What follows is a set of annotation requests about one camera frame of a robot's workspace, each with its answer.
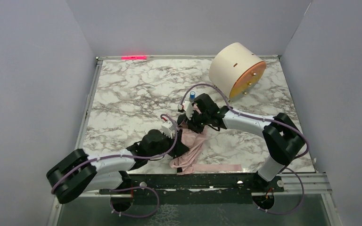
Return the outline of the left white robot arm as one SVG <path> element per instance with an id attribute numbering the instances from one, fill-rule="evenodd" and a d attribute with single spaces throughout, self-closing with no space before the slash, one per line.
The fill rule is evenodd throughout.
<path id="1" fill-rule="evenodd" d="M 59 203 L 66 204 L 83 192 L 128 188 L 128 171 L 165 155 L 176 158 L 188 152 L 181 137 L 182 132 L 167 136 L 151 129 L 141 141 L 113 154 L 88 155 L 82 148 L 76 149 L 47 172 L 51 193 Z"/>

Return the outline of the pink folding umbrella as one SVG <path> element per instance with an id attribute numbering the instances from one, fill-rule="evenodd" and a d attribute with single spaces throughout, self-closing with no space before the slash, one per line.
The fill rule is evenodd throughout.
<path id="1" fill-rule="evenodd" d="M 169 165 L 176 169 L 177 175 L 187 175 L 194 172 L 223 172 L 223 171 L 241 171 L 240 164 L 200 164 L 198 157 L 204 149 L 203 144 L 207 138 L 207 129 L 202 133 L 196 133 L 187 128 L 187 123 L 182 120 L 179 123 L 181 127 L 181 144 L 185 145 L 189 150 L 171 160 Z"/>

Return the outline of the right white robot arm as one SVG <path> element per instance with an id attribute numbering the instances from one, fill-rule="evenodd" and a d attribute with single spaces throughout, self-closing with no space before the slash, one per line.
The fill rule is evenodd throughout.
<path id="1" fill-rule="evenodd" d="M 285 113 L 263 116 L 245 113 L 229 104 L 219 107 L 208 94 L 203 93 L 193 101 L 178 104 L 182 113 L 178 122 L 202 133 L 206 126 L 216 130 L 235 129 L 259 136 L 265 140 L 269 157 L 256 172 L 261 181 L 270 182 L 284 170 L 307 143 L 305 137 Z"/>

